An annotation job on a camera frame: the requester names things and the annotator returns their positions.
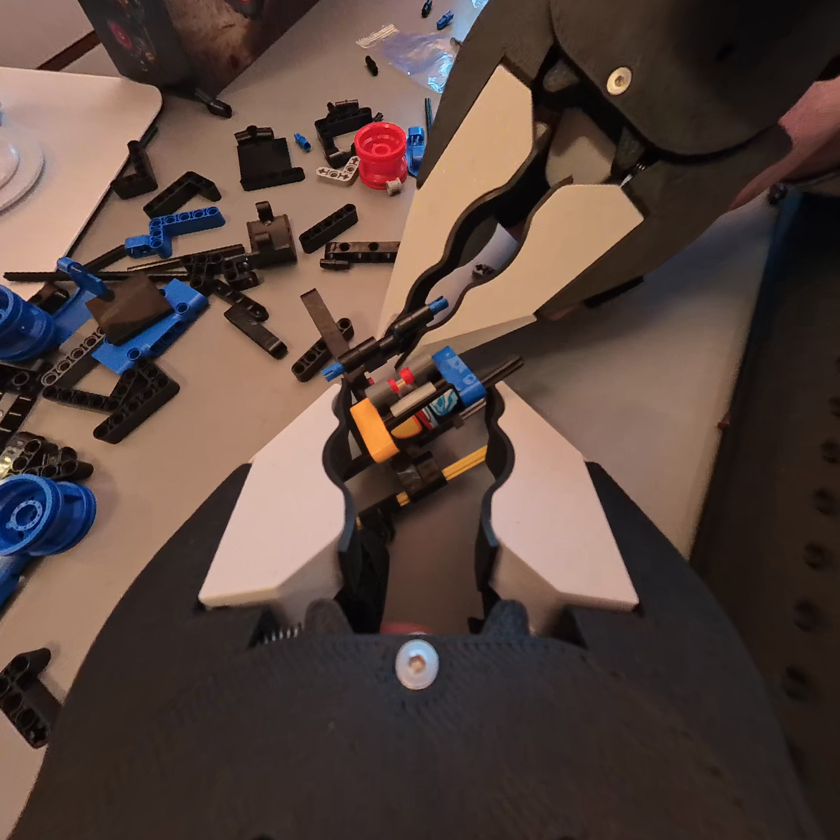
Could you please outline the person's right hand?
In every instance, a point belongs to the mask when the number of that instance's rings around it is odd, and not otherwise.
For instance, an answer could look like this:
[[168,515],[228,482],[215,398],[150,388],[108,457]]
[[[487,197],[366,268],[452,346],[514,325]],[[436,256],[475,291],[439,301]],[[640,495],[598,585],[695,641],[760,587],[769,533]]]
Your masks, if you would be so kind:
[[838,170],[839,77],[812,84],[780,120],[791,138],[786,156],[756,175],[729,209],[749,203],[781,182],[798,182]]

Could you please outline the black flat strip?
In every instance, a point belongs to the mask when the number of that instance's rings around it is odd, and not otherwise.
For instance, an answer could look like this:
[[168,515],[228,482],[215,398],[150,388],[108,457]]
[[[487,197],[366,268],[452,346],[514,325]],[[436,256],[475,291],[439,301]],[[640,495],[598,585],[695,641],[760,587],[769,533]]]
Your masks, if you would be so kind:
[[301,302],[318,328],[331,356],[337,361],[349,352],[349,341],[342,334],[320,292],[313,288],[301,295]]

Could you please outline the dark printed toy box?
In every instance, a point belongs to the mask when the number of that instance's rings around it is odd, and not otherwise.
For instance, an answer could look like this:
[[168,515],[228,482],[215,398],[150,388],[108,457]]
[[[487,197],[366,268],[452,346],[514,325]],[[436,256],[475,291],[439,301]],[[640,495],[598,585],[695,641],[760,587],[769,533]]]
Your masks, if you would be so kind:
[[119,73],[217,94],[315,1],[79,1]]

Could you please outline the clear round stand disc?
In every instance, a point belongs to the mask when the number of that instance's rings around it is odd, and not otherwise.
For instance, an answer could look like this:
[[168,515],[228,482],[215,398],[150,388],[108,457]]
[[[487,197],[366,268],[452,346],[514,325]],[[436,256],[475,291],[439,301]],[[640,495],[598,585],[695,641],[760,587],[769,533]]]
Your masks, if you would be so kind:
[[45,168],[43,147],[1,105],[1,213],[20,204],[36,187]]

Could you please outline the light grey L connector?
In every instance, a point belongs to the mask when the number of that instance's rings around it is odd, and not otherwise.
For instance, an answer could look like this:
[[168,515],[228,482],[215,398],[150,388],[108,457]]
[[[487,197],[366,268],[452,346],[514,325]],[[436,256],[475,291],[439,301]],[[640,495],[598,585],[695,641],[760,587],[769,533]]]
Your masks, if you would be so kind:
[[354,155],[339,169],[329,166],[318,167],[316,176],[320,182],[341,187],[350,187],[358,179],[360,162],[361,159]]

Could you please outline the grey desk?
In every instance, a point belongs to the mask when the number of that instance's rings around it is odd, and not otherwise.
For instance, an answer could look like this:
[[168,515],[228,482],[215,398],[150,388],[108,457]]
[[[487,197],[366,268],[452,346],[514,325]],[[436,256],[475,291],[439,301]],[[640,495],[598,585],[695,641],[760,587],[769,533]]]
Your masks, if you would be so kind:
[[[305,134],[326,103],[357,98],[402,126],[422,123],[427,93],[380,63],[364,68],[356,39],[393,23],[423,31],[408,2],[320,2],[224,93],[231,120],[194,102],[168,99],[150,146],[166,185],[187,170],[219,186],[227,225],[186,237],[179,249],[244,242],[257,201],[288,214],[295,234],[346,202],[360,222],[349,238],[399,239],[411,194],[396,197],[357,185],[318,183],[322,155],[295,152],[306,181],[273,191],[239,186],[234,132],[252,123],[279,135]],[[690,551],[718,423],[727,411],[753,314],[774,214],[762,200],[720,219],[687,251],[639,287],[600,308],[535,322],[468,354],[476,370],[513,354],[526,363],[511,387],[588,459],[598,463],[684,555]],[[118,445],[92,437],[99,416],[39,402],[27,428],[75,448],[94,465],[99,513],[74,550],[38,564],[2,614],[2,665],[48,647],[45,683],[63,700],[89,647],[144,566],[237,467],[249,461],[325,388],[307,384],[291,363],[318,337],[300,295],[318,288],[331,313],[353,321],[365,339],[377,333],[389,271],[346,275],[321,270],[317,255],[267,274],[255,298],[268,328],[287,344],[272,360],[224,318],[213,301],[161,360],[181,391]]]

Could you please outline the black panel piece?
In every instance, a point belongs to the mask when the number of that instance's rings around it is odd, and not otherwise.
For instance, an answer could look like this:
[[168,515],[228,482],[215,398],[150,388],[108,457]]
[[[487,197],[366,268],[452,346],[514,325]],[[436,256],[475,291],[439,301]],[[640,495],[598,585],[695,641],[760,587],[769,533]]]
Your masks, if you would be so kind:
[[250,125],[234,133],[240,184],[246,192],[303,182],[302,168],[292,166],[286,138],[270,127]]

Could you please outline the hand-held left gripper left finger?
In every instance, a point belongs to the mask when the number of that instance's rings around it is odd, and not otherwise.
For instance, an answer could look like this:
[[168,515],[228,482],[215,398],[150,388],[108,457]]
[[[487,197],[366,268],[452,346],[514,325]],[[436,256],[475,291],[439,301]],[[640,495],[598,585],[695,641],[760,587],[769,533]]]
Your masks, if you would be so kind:
[[340,386],[331,385],[251,459],[198,594],[204,607],[304,614],[339,592],[348,502],[323,461],[340,428],[339,396]]

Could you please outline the black connector with blue pins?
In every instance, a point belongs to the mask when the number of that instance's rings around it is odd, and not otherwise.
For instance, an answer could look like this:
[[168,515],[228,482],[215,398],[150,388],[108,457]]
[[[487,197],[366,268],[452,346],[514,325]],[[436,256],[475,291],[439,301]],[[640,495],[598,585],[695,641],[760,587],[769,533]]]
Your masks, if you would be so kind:
[[427,329],[427,325],[448,306],[445,297],[438,297],[398,318],[380,339],[370,338],[338,356],[335,362],[322,370],[322,376],[331,382],[357,369],[376,370],[392,357],[407,352]]

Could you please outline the small black L beam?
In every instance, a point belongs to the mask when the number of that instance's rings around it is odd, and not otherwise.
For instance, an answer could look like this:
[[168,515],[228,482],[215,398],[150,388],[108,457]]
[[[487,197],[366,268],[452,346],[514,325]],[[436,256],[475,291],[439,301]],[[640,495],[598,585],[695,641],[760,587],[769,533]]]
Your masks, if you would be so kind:
[[1,709],[32,749],[42,749],[56,725],[61,704],[40,676],[51,651],[41,647],[17,654],[1,672]]

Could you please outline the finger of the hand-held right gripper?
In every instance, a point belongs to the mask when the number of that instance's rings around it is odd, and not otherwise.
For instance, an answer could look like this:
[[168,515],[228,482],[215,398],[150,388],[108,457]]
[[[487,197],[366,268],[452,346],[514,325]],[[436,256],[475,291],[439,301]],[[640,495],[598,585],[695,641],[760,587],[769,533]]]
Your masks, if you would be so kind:
[[549,190],[552,127],[534,119],[532,91],[498,65],[424,180],[406,219],[380,316],[384,337],[422,308],[437,283],[484,248],[501,218],[524,222]]
[[535,322],[544,303],[642,221],[619,185],[558,187],[533,212],[517,252],[492,278],[466,288],[405,360],[445,346],[461,354]]

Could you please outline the long black axle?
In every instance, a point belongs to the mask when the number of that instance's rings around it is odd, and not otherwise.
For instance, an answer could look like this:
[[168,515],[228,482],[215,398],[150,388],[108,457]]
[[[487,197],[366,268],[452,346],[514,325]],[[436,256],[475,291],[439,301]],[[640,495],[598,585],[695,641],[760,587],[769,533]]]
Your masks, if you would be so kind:
[[214,263],[232,257],[243,256],[244,254],[244,245],[228,245],[221,248],[211,248],[201,252],[181,255],[170,259],[157,260],[133,268],[126,268],[124,271],[141,271],[151,272],[153,274],[162,274],[168,270],[186,270],[189,266],[193,266],[194,264],[206,264],[207,262]]
[[[130,271],[118,271],[118,270],[105,270],[105,269],[93,269],[90,266],[83,265],[81,263],[76,263],[74,260],[72,261],[74,265],[78,265],[79,267],[83,268],[87,273],[99,278],[103,282],[117,282],[128,279],[132,272]],[[52,282],[59,282],[59,281],[69,281],[70,275],[61,269],[55,269],[52,271],[6,271],[3,273],[3,279],[13,283],[25,284],[25,283],[46,283],[48,281]]]

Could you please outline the black and orange brick assembly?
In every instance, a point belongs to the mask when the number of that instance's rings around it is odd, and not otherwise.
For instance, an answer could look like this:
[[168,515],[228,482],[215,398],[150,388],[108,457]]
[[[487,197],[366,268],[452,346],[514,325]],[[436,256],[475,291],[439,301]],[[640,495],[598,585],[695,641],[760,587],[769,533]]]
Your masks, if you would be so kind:
[[449,346],[418,357],[391,377],[369,382],[350,408],[352,429],[363,451],[357,471],[369,463],[389,466],[401,489],[357,517],[359,528],[393,539],[396,515],[482,465],[487,446],[441,466],[428,446],[487,408],[490,392],[524,359],[515,355],[485,373],[475,373]]

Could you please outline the blue panel with holes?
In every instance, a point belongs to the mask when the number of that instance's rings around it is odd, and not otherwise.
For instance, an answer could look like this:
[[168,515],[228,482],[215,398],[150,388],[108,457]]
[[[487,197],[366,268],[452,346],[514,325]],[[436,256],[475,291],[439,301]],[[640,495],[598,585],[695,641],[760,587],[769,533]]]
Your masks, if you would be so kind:
[[128,341],[115,345],[102,341],[91,357],[116,375],[122,375],[141,360],[155,361],[181,338],[208,308],[208,298],[184,281],[172,279],[162,289],[172,311]]

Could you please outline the blue L beam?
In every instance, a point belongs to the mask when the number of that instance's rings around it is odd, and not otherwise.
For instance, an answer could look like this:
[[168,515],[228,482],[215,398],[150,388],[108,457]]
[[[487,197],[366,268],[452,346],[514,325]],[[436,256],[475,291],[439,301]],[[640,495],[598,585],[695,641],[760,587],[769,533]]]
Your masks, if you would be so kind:
[[128,237],[123,246],[126,255],[132,259],[146,256],[169,259],[172,257],[173,238],[225,225],[226,219],[217,206],[156,216],[149,221],[147,234]]

